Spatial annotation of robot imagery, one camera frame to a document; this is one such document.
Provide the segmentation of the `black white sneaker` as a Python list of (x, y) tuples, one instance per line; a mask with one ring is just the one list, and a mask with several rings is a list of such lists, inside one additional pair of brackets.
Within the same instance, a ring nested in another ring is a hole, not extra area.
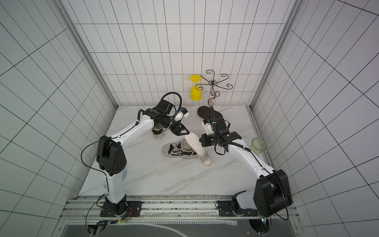
[(161, 125), (156, 125), (152, 128), (153, 138), (160, 139), (164, 136), (163, 127)]
[(162, 153), (168, 158), (182, 158), (187, 160), (199, 158), (198, 154), (186, 140), (166, 144), (162, 149)]

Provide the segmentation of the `white insole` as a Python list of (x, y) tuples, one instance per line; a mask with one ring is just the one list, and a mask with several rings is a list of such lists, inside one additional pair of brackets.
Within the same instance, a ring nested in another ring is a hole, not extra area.
[(211, 166), (212, 160), (204, 147), (200, 143), (200, 138), (195, 134), (190, 132), (188, 135), (185, 135), (186, 142), (192, 147), (192, 149), (199, 156), (202, 164), (204, 166)]

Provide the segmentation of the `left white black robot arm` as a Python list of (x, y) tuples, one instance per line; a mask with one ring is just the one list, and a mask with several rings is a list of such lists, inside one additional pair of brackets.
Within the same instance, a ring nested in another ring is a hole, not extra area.
[(189, 115), (184, 107), (179, 107), (174, 115), (170, 115), (174, 105), (164, 99), (160, 100), (154, 108), (139, 110), (135, 123), (120, 132), (99, 139), (97, 163), (106, 174), (108, 195), (106, 202), (112, 208), (120, 209), (126, 204), (126, 194), (122, 187), (122, 173), (127, 160), (124, 150), (138, 137), (154, 127), (168, 128), (177, 136), (188, 135), (189, 131), (181, 120)]

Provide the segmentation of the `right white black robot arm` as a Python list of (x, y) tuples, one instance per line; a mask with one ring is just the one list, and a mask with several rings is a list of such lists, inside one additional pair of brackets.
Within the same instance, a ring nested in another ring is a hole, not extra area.
[(202, 147), (221, 147), (240, 161), (254, 178), (252, 191), (240, 191), (232, 198), (232, 210), (255, 210), (268, 218), (292, 205), (288, 176), (261, 160), (237, 132), (230, 132), (223, 118), (206, 118), (202, 122), (206, 133), (200, 138)]

